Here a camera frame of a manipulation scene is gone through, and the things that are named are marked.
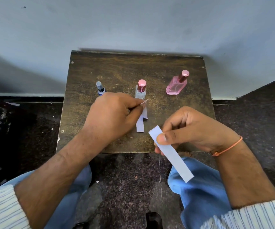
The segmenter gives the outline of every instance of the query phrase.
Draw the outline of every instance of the white striped shirt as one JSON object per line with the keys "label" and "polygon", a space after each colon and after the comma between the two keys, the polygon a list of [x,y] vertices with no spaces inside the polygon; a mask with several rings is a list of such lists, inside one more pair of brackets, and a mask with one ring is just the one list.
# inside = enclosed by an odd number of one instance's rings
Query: white striped shirt
{"label": "white striped shirt", "polygon": [[[0,229],[30,228],[12,185],[0,187]],[[275,229],[275,200],[213,216],[201,229]]]}

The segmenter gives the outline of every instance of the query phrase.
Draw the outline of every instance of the brown wooden tabletop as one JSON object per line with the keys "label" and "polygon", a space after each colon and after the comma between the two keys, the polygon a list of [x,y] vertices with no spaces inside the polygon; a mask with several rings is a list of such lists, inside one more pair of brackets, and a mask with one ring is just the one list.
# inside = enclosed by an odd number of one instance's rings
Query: brown wooden tabletop
{"label": "brown wooden tabletop", "polygon": [[[167,95],[172,77],[188,70],[187,85],[178,95]],[[82,128],[90,106],[98,97],[95,83],[101,81],[108,92],[124,92],[134,97],[140,79],[147,81],[148,120],[145,133],[134,127],[128,134],[107,146],[102,153],[154,152],[148,131],[182,106],[190,106],[215,118],[202,57],[133,53],[72,51],[59,129],[57,151]],[[184,144],[178,151],[197,151]]]}

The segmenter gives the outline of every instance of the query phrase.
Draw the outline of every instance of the wall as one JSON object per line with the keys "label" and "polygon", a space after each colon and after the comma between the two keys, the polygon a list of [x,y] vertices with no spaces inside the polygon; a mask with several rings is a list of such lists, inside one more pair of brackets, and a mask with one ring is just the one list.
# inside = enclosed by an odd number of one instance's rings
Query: wall
{"label": "wall", "polygon": [[233,99],[275,80],[275,0],[0,0],[0,95],[63,96],[79,48],[202,55]]}

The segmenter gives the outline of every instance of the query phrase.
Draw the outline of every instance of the striped sleeve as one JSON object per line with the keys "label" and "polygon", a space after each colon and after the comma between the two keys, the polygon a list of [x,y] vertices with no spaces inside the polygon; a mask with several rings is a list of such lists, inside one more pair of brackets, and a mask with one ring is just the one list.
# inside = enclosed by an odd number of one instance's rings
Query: striped sleeve
{"label": "striped sleeve", "polygon": [[12,185],[0,187],[0,229],[30,228]]}
{"label": "striped sleeve", "polygon": [[275,200],[213,216],[201,229],[275,229]]}

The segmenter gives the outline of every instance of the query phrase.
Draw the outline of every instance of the orange thread bracelet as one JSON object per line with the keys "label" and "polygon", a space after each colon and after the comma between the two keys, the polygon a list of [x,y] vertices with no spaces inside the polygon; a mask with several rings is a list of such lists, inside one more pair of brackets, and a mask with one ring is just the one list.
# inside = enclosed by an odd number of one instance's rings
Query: orange thread bracelet
{"label": "orange thread bracelet", "polygon": [[241,141],[242,141],[242,136],[240,136],[240,139],[235,144],[231,145],[230,147],[228,147],[227,149],[223,150],[222,152],[215,152],[214,154],[212,154],[212,156],[218,157],[220,154],[222,154],[225,151],[228,151],[229,149],[233,148],[235,145],[237,145]]}

